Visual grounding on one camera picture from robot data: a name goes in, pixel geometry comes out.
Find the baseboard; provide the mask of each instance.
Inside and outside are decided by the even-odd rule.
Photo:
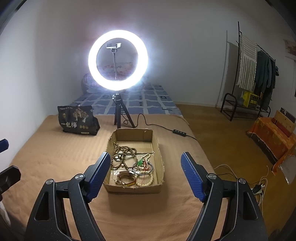
[[[199,106],[206,106],[206,107],[218,107],[221,108],[221,105],[215,104],[202,104],[202,103],[192,103],[192,102],[182,102],[182,101],[174,101],[175,104],[188,104],[188,105],[199,105]]]

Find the bolt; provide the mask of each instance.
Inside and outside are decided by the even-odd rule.
[[[216,179],[216,178],[217,178],[217,176],[216,176],[214,173],[210,173],[210,174],[208,175],[208,177],[209,177],[210,179]]]
[[[75,176],[75,179],[76,179],[76,180],[81,180],[83,177],[84,177],[83,174],[77,174],[77,175]]]
[[[47,185],[50,185],[50,184],[52,184],[53,182],[54,182],[54,181],[53,181],[52,179],[48,179],[48,180],[46,180],[45,183],[46,183]]]
[[[247,183],[246,180],[243,179],[243,178],[240,178],[240,179],[239,179],[239,182],[240,182],[241,184],[246,184],[246,183]]]

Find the tripod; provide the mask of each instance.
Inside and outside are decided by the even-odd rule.
[[[124,110],[124,113],[126,114],[131,126],[133,128],[135,127],[135,124],[133,123],[133,120],[131,119],[131,116],[128,112],[128,109],[126,108],[124,102],[122,101],[121,95],[120,94],[116,94],[112,96],[112,99],[115,102],[115,117],[114,117],[114,125],[117,124],[117,129],[121,128],[121,107]]]

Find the open cardboard box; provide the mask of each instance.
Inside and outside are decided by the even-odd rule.
[[[126,169],[124,167],[120,167],[117,170],[113,170],[113,168],[110,167],[104,180],[105,189],[108,192],[123,192],[132,194],[159,193],[161,191],[161,186],[163,184],[164,165],[158,147],[158,142],[153,130],[130,128],[115,130],[109,138],[106,150],[111,157],[113,156],[116,143],[118,143],[120,146],[129,146],[136,148],[138,160],[140,160],[141,157],[145,154],[149,153],[149,162],[154,167],[152,171],[154,179],[150,186],[138,187],[137,185],[133,185],[131,187],[123,187],[117,185],[115,183],[115,180],[117,179],[117,174],[120,171],[126,171]],[[135,163],[135,159],[125,158],[125,163],[129,167],[131,167]],[[137,183],[140,182],[146,184],[149,182],[149,180],[149,175],[138,176]]]

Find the ring light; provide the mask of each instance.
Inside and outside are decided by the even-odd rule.
[[[138,63],[134,73],[125,80],[114,81],[105,79],[98,71],[96,65],[96,58],[100,48],[109,40],[115,38],[122,38],[130,41],[138,52]],[[89,52],[89,70],[94,80],[101,86],[113,90],[119,91],[132,87],[140,81],[143,77],[148,65],[148,53],[143,41],[135,34],[126,30],[113,30],[103,34],[93,44]]]

